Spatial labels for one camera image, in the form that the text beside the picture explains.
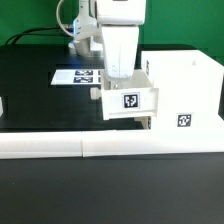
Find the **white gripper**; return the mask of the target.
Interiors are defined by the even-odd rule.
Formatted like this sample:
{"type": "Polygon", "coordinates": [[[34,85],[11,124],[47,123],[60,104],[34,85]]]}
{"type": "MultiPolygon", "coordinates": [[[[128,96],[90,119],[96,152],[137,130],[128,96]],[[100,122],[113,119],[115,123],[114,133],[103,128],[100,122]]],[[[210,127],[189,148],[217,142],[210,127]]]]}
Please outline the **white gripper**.
{"type": "Polygon", "coordinates": [[[145,22],[146,0],[96,0],[104,63],[109,80],[129,80],[134,73],[139,26],[145,22]]]}

